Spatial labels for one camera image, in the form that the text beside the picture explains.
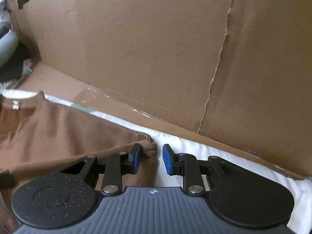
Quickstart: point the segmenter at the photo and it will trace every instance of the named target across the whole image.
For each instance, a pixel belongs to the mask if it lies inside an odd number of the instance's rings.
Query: brown fabric
[[[157,145],[144,133],[45,99],[43,92],[21,99],[19,110],[13,100],[0,95],[0,168],[9,169],[17,184],[1,190],[7,206],[21,185],[65,163],[87,154],[104,158],[116,152],[142,147],[136,175],[125,175],[124,186],[153,186]]]

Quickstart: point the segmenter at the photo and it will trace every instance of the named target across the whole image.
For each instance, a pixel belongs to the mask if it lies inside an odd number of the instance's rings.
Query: ribbed gray surface
[[[216,217],[203,198],[184,194],[180,187],[128,187],[119,196],[104,198],[84,221],[59,230],[25,225],[15,234],[292,234],[286,227],[246,230]]]

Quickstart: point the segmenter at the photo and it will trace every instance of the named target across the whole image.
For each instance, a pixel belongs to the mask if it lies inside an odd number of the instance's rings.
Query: white fabric
[[[3,92],[3,95],[8,98],[28,98],[34,96],[35,94],[36,93],[34,92],[25,92],[20,90],[5,90]],[[46,98],[52,102],[60,103],[63,105],[72,105],[71,102],[53,96],[46,95]],[[287,226],[297,234],[309,234],[312,228],[312,182],[310,180],[293,180],[260,164],[245,160],[219,149],[182,139],[177,136],[162,133],[156,130],[141,127],[105,113],[92,112],[91,114],[120,124],[124,127],[147,133],[154,139],[158,146],[159,161],[155,182],[156,187],[182,186],[183,184],[182,177],[169,176],[166,173],[166,168],[163,163],[162,157],[162,146],[164,144],[169,144],[175,153],[185,152],[193,154],[197,157],[197,159],[206,160],[210,155],[220,156],[223,159],[226,159],[236,165],[239,165],[245,169],[248,169],[254,173],[257,173],[287,187],[293,194],[295,200],[295,207]],[[205,178],[204,182],[206,189],[208,190],[209,188]]]

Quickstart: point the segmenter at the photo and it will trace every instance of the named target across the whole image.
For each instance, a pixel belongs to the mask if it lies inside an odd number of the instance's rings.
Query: brown garment
[[[135,143],[142,149],[138,174],[123,176],[123,185],[153,186],[157,145],[148,134],[50,102],[43,92],[19,101],[19,110],[13,110],[13,100],[0,95],[0,168],[17,182],[1,190],[7,206],[18,187],[39,175],[88,154],[130,152]]]

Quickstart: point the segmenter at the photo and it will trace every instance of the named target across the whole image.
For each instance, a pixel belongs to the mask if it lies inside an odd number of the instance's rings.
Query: torn cardboard edge
[[[81,91],[74,98],[73,103],[82,106],[83,107],[82,110],[84,111],[85,111],[84,108],[87,108],[87,110],[100,111],[118,117],[120,119],[126,120],[128,122],[137,124],[139,126],[157,130],[163,133],[168,133],[170,135],[178,136],[183,139],[187,139],[190,141],[194,141],[197,143],[201,143],[204,145],[208,145],[210,147],[226,151],[238,157],[242,157],[249,161],[266,166],[271,170],[281,173],[287,177],[295,179],[306,178],[305,176],[301,176],[296,173],[285,170],[283,168],[280,168],[270,162],[267,162],[261,158],[250,155],[244,151],[214,141],[212,139],[209,139],[208,137],[202,136],[195,132],[186,130],[182,127],[171,124],[162,119],[153,117],[152,115],[149,115],[145,112],[141,112],[134,107],[131,107],[125,103],[112,99],[107,93],[95,87],[88,87],[83,91]]]

